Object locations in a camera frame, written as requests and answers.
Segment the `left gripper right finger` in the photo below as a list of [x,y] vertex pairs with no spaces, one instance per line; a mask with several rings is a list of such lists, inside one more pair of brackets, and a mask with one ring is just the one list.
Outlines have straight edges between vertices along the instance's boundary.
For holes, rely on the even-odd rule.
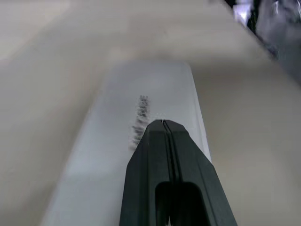
[[173,226],[235,226],[214,166],[183,125],[163,122],[170,139],[174,167]]

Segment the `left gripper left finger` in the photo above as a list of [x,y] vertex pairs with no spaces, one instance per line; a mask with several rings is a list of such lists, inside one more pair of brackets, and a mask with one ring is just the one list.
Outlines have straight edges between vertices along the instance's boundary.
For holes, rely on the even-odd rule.
[[150,123],[126,170],[119,224],[165,226],[171,216],[172,172],[163,121]]

